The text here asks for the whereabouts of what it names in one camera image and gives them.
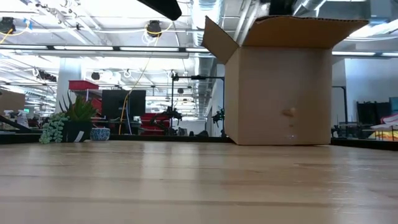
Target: green plant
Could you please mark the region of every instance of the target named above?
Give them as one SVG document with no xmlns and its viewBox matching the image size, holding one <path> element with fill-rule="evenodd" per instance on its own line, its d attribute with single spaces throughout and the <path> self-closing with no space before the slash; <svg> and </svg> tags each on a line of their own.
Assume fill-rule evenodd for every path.
<svg viewBox="0 0 398 224">
<path fill-rule="evenodd" d="M 68 101 L 69 106 L 66 104 L 65 99 L 63 98 L 65 109 L 62 107 L 61 102 L 59 102 L 59 105 L 61 107 L 61 111 L 69 116 L 71 121 L 91 121 L 91 118 L 97 112 L 91 102 L 85 101 L 82 96 L 77 96 L 75 104 L 72 104 L 72 100 L 68 94 Z"/>
<path fill-rule="evenodd" d="M 51 141 L 62 142 L 62 130 L 69 117 L 65 113 L 57 113 L 50 116 L 49 122 L 43 125 L 43 133 L 39 139 L 42 144 Z"/>
</svg>

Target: potted plant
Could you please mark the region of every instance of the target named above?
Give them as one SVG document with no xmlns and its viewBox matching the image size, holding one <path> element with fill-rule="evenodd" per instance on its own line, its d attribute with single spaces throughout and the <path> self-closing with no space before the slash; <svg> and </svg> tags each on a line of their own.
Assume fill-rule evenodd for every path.
<svg viewBox="0 0 398 224">
<path fill-rule="evenodd" d="M 96 113 L 96 109 L 90 101 L 85 101 L 83 97 L 77 96 L 75 104 L 72 103 L 68 95 L 69 106 L 63 99 L 62 112 L 51 115 L 49 123 L 43 125 L 43 134 L 39 142 L 48 144 L 51 141 L 60 142 L 83 142 L 90 138 L 93 127 L 91 117 Z"/>
</svg>

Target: pillar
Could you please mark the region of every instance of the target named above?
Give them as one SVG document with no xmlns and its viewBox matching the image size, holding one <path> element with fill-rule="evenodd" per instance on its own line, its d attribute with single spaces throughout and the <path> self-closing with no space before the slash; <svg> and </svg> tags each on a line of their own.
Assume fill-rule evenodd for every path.
<svg viewBox="0 0 398 224">
<path fill-rule="evenodd" d="M 63 106 L 63 98 L 65 102 L 68 102 L 68 90 L 69 90 L 69 80 L 82 80 L 83 75 L 81 73 L 81 59 L 80 58 L 61 58 L 60 70 L 58 73 L 57 82 L 57 104 L 55 106 L 55 112 L 61 112 L 59 102 Z M 70 93 L 72 102 L 75 101 L 76 96 L 74 93 Z"/>
</svg>

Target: ceiling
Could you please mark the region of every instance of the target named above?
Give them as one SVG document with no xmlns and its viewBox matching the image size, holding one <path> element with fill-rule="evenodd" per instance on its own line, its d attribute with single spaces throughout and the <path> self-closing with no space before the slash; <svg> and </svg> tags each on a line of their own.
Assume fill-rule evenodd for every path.
<svg viewBox="0 0 398 224">
<path fill-rule="evenodd" d="M 201 32 L 198 30 L 201 21 L 192 17 L 198 1 L 206 0 L 178 0 L 182 16 L 172 22 L 136 0 L 8 0 L 2 4 L 0 17 L 13 17 L 16 33 L 24 32 L 17 36 L 8 36 L 3 44 L 28 44 L 28 45 L 110 45 L 110 46 L 154 46 L 157 47 L 200 47 L 197 39 Z M 239 19 L 246 4 L 246 0 L 207 0 L 208 2 L 222 2 L 217 13 L 220 15 L 220 26 L 232 37 L 236 32 Z M 319 10 L 319 17 L 338 19 L 369 19 L 375 20 L 372 5 L 373 0 L 327 1 Z M 394 0 L 391 0 L 392 9 L 386 15 L 376 16 L 385 21 L 395 19 Z M 200 14 L 212 15 L 214 11 Z M 250 1 L 250 8 L 245 21 L 254 17 L 266 16 L 267 7 L 261 7 L 255 0 Z M 24 21 L 31 22 L 31 29 Z M 156 39 L 146 35 L 146 25 L 149 21 L 158 20 L 163 32 Z M 338 44 L 334 50 L 376 50 L 398 51 L 396 32 L 377 35 L 367 38 L 351 38 Z M 43 83 L 35 75 L 37 70 L 44 70 L 55 76 L 58 75 L 61 57 L 80 58 L 84 66 L 86 79 L 101 84 L 126 84 L 133 85 L 143 72 L 149 56 L 148 54 L 136 55 L 79 55 L 40 52 L 19 54 L 18 52 L 2 51 L 0 55 L 0 82 L 6 83 Z M 150 57 L 144 75 L 138 85 L 155 85 L 163 88 L 148 88 L 149 96 L 168 96 L 171 94 L 172 71 L 184 75 L 216 76 L 217 61 L 210 54 L 162 54 Z M 101 80 L 91 79 L 93 72 L 102 74 Z M 211 100 L 213 81 L 180 80 L 178 85 L 191 86 L 186 88 L 183 97 L 189 97 L 192 107 L 185 110 L 185 116 L 205 118 L 209 110 L 207 105 Z M 56 86 L 9 86 L 0 85 L 12 91 L 26 93 L 30 99 L 45 102 L 47 109 L 39 108 L 37 111 L 51 111 L 55 105 Z M 167 106 L 167 100 L 160 106 L 153 106 L 156 100 L 148 100 L 149 108 L 160 111 Z"/>
</svg>

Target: table surface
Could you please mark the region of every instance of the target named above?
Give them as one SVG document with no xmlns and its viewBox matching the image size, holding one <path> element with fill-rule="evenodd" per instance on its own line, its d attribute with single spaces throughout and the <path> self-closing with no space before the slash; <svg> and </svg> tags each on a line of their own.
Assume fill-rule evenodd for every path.
<svg viewBox="0 0 398 224">
<path fill-rule="evenodd" d="M 396 223 L 398 154 L 108 141 L 0 146 L 1 223 Z"/>
</svg>

